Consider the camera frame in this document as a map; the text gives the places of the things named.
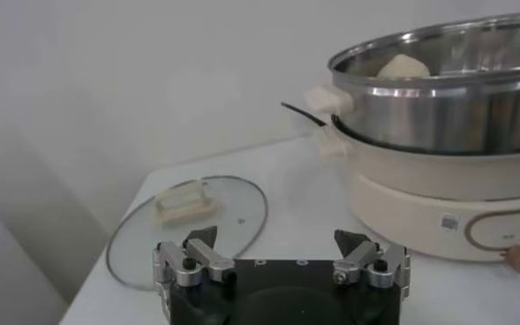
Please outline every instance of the label sticker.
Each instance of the label sticker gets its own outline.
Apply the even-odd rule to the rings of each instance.
[[[460,225],[460,218],[455,215],[444,214],[441,218],[440,226],[445,231],[457,231]]]

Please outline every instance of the screw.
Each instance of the screw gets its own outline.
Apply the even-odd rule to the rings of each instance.
[[[193,259],[193,257],[185,257],[183,259],[183,268],[189,271],[196,269],[197,260]]]
[[[346,275],[342,272],[335,272],[332,276],[334,283],[338,285],[346,284]]]

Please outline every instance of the pot rim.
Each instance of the pot rim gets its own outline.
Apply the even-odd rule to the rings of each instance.
[[[327,67],[335,75],[335,78],[344,81],[374,87],[396,87],[396,88],[430,88],[430,87],[461,87],[470,84],[491,83],[501,84],[520,81],[520,67],[504,71],[490,71],[473,73],[467,75],[430,76],[424,78],[396,78],[385,79],[378,77],[366,77],[341,72],[336,67],[349,57],[354,57],[369,49],[395,44],[397,42],[414,42],[423,37],[434,34],[448,34],[463,31],[465,29],[494,26],[520,26],[520,13],[503,14],[484,17],[480,19],[469,19],[451,23],[425,26],[407,32],[382,36],[358,45],[342,50],[328,60]]]

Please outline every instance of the black cable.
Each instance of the black cable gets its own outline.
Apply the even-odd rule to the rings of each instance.
[[[316,116],[314,116],[314,115],[312,115],[310,113],[305,112],[302,109],[298,109],[298,108],[296,108],[293,105],[289,105],[287,102],[281,102],[281,106],[283,106],[286,109],[292,110],[292,111],[294,111],[296,113],[299,113],[300,115],[302,115],[302,116],[310,119],[311,121],[313,121],[318,126],[326,125],[326,123],[323,120],[317,118]]]

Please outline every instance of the metal bracket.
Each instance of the metal bracket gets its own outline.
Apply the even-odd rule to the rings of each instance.
[[[181,287],[193,287],[200,284],[202,267],[197,261],[185,255],[173,242],[162,242],[154,253],[154,281],[175,283]]]
[[[333,280],[339,285],[353,284],[359,281],[362,269],[379,257],[378,247],[371,241],[364,241],[348,256],[334,261]]]
[[[194,258],[208,270],[211,280],[227,283],[234,278],[234,260],[222,257],[200,239],[190,239],[186,250],[189,257]]]
[[[392,245],[380,259],[367,268],[367,274],[372,287],[390,288],[397,283],[403,290],[402,296],[408,296],[411,257],[404,247]]]

